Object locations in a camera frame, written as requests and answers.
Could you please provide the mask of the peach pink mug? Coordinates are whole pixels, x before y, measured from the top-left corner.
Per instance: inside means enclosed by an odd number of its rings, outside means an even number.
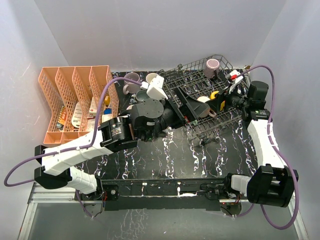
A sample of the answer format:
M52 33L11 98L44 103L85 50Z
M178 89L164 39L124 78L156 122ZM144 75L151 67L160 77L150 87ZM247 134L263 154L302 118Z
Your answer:
M199 102L206 103L206 102L208 102L210 100L210 98L207 97L207 96L200 96L200 97L197 98L197 100ZM200 118L205 118L207 116L215 118L217 116L217 114L211 108L210 109L208 108L203 113L201 113L199 117Z

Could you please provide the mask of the yellow mug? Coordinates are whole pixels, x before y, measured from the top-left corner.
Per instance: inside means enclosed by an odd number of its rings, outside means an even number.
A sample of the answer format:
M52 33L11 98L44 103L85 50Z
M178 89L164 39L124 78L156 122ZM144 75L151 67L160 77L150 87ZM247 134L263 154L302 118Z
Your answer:
M210 99L215 100L219 97L219 91L214 91L210 94Z

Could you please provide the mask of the lavender textured mug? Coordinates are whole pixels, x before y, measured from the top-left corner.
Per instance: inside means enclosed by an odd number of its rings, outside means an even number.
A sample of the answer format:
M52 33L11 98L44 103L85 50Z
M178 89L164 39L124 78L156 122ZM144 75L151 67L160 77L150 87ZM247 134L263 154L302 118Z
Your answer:
M217 75L219 68L220 68L220 62L217 59L215 58L208 59L205 62L203 74L206 78L213 79Z

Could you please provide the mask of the pink mug white interior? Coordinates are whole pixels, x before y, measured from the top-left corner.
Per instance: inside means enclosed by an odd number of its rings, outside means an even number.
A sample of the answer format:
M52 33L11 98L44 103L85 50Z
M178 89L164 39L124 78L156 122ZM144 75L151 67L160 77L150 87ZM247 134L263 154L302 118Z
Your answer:
M131 110L132 108L133 108L133 105L129 105L129 106L126 108L126 110L129 111L129 110Z

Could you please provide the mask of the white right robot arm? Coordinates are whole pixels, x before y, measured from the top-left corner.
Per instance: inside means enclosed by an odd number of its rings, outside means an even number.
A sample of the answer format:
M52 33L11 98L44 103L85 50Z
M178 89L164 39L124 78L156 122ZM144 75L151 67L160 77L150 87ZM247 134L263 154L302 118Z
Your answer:
M223 194L230 199L242 194L253 204L285 208L299 175L296 170L290 172L277 152L273 125L268 122L270 111L265 109L268 90L268 84L261 81L253 81L245 95L228 86L215 91L207 104L216 113L229 107L241 111L258 162L258 169L251 177L229 173L224 180Z

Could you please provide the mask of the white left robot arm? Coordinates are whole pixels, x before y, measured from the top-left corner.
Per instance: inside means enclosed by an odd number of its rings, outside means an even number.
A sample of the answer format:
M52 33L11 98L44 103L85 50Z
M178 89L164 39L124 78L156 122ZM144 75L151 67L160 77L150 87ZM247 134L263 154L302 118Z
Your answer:
M97 130L60 146L44 149L41 167L34 171L34 180L43 188L74 188L97 200L103 195L101 181L75 166L103 155L132 149L138 141L161 136L167 128L177 129L202 117L210 107L175 88L181 105L171 99L147 98L115 118L100 124Z

